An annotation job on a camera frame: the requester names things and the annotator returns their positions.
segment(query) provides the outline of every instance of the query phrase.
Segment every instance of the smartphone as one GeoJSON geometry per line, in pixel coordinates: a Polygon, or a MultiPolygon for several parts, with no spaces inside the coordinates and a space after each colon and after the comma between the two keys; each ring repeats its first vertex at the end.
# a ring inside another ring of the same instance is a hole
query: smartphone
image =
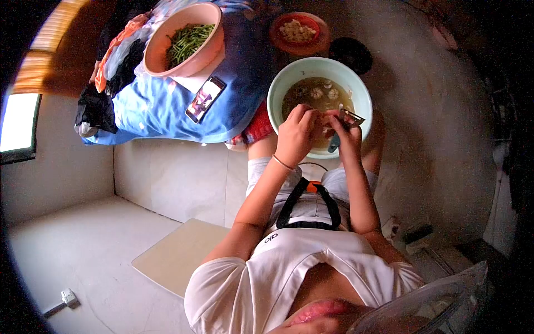
{"type": "Polygon", "coordinates": [[[210,77],[202,85],[202,88],[198,91],[193,102],[191,102],[189,107],[185,110],[187,117],[189,117],[195,124],[198,124],[206,112],[208,112],[213,101],[215,101],[225,87],[226,84],[224,82],[214,76],[210,77]]]}

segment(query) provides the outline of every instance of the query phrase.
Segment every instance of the cutting board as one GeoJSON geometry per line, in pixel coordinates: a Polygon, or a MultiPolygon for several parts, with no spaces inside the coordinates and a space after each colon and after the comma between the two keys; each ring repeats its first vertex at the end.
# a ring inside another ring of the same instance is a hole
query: cutting board
{"type": "Polygon", "coordinates": [[[156,284],[183,297],[191,275],[230,229],[197,219],[161,239],[132,261],[132,266],[156,284]]]}

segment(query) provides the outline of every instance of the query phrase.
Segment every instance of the orange bag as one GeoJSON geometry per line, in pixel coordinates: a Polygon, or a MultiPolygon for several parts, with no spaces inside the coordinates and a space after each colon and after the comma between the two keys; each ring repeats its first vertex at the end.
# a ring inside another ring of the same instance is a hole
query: orange bag
{"type": "Polygon", "coordinates": [[[104,89],[106,89],[107,80],[104,77],[104,64],[106,64],[106,61],[111,55],[113,48],[121,44],[121,42],[125,38],[130,37],[135,31],[137,31],[140,27],[142,27],[147,21],[148,21],[148,17],[144,14],[140,14],[134,17],[133,19],[128,21],[124,30],[121,31],[117,35],[117,37],[111,40],[111,42],[109,43],[109,48],[106,51],[106,54],[102,58],[100,65],[98,65],[98,72],[97,72],[97,76],[95,77],[95,86],[99,93],[102,93],[104,89]]]}

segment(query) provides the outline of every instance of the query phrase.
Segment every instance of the lips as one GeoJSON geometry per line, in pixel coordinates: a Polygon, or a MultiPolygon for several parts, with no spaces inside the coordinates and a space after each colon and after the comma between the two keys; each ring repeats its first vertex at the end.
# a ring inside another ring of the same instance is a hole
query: lips
{"type": "Polygon", "coordinates": [[[355,306],[343,299],[325,299],[312,302],[298,310],[291,316],[288,327],[309,322],[321,317],[349,314],[355,311],[355,306]]]}

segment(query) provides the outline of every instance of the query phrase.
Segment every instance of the bracelet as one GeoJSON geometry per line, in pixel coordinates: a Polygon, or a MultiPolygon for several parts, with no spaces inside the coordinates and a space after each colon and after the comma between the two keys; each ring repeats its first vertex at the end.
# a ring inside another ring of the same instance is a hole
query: bracelet
{"type": "Polygon", "coordinates": [[[287,168],[290,172],[294,172],[295,171],[295,168],[291,168],[289,166],[287,166],[285,163],[283,163],[282,161],[280,161],[280,159],[278,159],[274,154],[272,155],[272,158],[279,164],[281,164],[282,166],[284,166],[285,168],[287,168]]]}

